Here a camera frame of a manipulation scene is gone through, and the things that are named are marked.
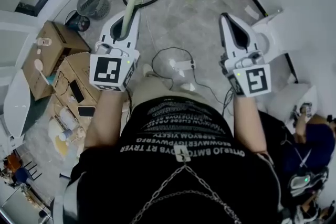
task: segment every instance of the floor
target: floor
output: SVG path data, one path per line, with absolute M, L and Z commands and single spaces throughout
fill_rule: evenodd
M 91 20 L 90 28 L 81 33 L 91 48 L 99 40 L 101 28 L 114 14 L 125 9 L 122 0 L 108 0 L 111 4 L 109 15 L 101 20 Z M 141 79 L 141 66 L 151 64 L 155 54 L 164 48 L 176 46 L 188 50 L 196 63 L 196 79 L 199 83 L 211 87 L 217 98 L 223 102 L 226 92 L 230 88 L 227 79 L 222 75 L 218 65 L 220 55 L 224 50 L 221 46 L 218 19 L 223 12 L 231 13 L 248 24 L 257 20 L 251 17 L 245 8 L 251 7 L 260 18 L 261 12 L 252 0 L 159 0 L 141 10 L 140 34 L 137 50 L 140 52 L 139 67 L 129 84 L 131 90 Z M 165 77 L 174 79 L 173 90 L 179 85 L 191 82 L 196 86 L 196 92 L 204 96 L 210 104 L 222 112 L 223 105 L 216 101 L 209 89 L 194 83 L 191 71 L 185 72 L 185 78 L 173 71 L 169 60 L 188 60 L 188 55 L 176 49 L 161 52 L 153 64 L 154 69 Z M 273 91 L 281 90 L 290 76 L 290 69 L 284 58 L 280 56 L 271 62 Z M 260 101 L 267 101 L 272 94 L 263 97 Z M 232 103 L 225 111 L 224 117 L 233 128 Z M 49 117 L 44 114 L 41 119 L 26 133 L 26 143 L 19 149 L 25 153 L 27 161 L 33 159 L 43 174 L 35 181 L 45 201 L 50 201 L 58 187 L 58 175 L 62 166 L 62 158 L 54 150 L 47 134 Z

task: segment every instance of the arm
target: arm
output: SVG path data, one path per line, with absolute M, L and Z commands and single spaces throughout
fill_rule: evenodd
M 296 143 L 305 144 L 307 141 L 306 137 L 306 110 L 303 109 L 301 111 L 301 115 L 299 116 L 296 126 L 295 126 L 295 135 L 294 139 Z
M 123 93 L 102 91 L 89 125 L 84 148 L 114 146 L 120 136 Z
M 253 153 L 267 151 L 264 129 L 254 98 L 234 97 L 235 138 Z

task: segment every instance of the hand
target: hand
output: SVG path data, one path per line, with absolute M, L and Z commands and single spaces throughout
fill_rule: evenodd
M 300 113 L 301 113 L 301 114 L 304 114 L 304 115 L 307 114 L 307 107 L 306 107 L 305 105 L 303 105 L 303 106 L 300 108 Z

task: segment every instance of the white toilet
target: white toilet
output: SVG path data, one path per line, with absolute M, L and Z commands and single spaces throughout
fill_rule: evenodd
M 266 63 L 291 50 L 299 50 L 302 44 L 295 42 L 296 29 L 289 26 L 286 12 L 275 13 L 252 28 L 257 33 L 258 48 L 264 53 Z

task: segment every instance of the cardboard box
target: cardboard box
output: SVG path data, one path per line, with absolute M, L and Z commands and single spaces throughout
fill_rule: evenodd
M 100 90 L 89 83 L 89 66 L 90 54 L 88 52 L 67 56 L 58 68 L 53 85 L 60 101 L 68 106 L 85 132 L 89 127 L 91 118 L 80 117 L 77 107 L 96 106 L 100 97 Z M 84 100 L 80 104 L 73 97 L 73 92 L 69 86 L 69 83 L 74 80 L 76 80 L 84 96 Z
M 37 50 L 39 48 L 36 44 L 33 44 L 23 66 L 23 72 L 35 100 L 49 96 L 53 92 L 52 86 L 49 86 L 39 71 L 36 70 L 35 59 L 42 61 L 42 73 L 48 77 L 56 73 L 66 56 L 90 50 L 77 32 L 58 23 L 46 22 L 37 38 L 39 37 L 50 38 L 51 45 L 40 46 L 41 53 L 38 55 Z

